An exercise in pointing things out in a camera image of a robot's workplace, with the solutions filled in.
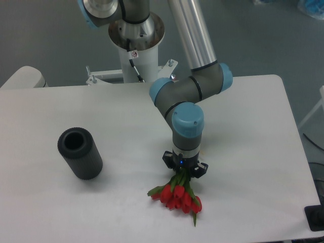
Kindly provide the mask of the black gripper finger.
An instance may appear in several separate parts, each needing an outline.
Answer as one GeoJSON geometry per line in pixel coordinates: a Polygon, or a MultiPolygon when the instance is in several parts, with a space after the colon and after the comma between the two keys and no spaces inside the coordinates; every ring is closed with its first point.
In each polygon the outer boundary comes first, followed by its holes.
{"type": "Polygon", "coordinates": [[[174,157],[173,157],[173,153],[170,152],[170,151],[165,151],[164,154],[163,154],[163,161],[164,163],[166,164],[166,166],[173,170],[173,171],[177,171],[176,170],[176,167],[177,167],[177,164],[175,163],[174,161],[174,157]]]}
{"type": "Polygon", "coordinates": [[[200,163],[197,162],[195,165],[193,165],[189,171],[190,171],[190,176],[191,178],[200,178],[203,175],[206,174],[208,170],[209,165],[206,163],[200,163]]]}

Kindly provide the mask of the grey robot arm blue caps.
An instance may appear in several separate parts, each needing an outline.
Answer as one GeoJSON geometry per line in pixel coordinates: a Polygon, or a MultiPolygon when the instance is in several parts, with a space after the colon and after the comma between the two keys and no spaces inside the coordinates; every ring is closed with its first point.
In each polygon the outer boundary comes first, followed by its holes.
{"type": "Polygon", "coordinates": [[[164,38],[161,18],[149,1],[78,1],[87,24],[108,26],[119,52],[124,83],[150,83],[149,95],[173,132],[173,149],[163,160],[168,168],[186,169],[199,178],[208,165],[198,160],[204,114],[198,102],[227,90],[233,82],[229,67],[217,61],[198,1],[169,1],[191,75],[171,79],[158,66],[158,45],[164,38]]]}

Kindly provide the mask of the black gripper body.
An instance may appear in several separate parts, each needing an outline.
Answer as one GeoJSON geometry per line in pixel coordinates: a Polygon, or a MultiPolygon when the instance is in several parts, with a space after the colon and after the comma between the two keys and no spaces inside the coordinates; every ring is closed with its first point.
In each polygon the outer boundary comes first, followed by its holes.
{"type": "Polygon", "coordinates": [[[180,155],[177,155],[175,152],[173,152],[172,155],[172,167],[174,171],[179,171],[180,168],[186,168],[189,170],[193,170],[197,167],[198,164],[198,157],[199,153],[197,153],[193,157],[181,157],[180,155]]]}

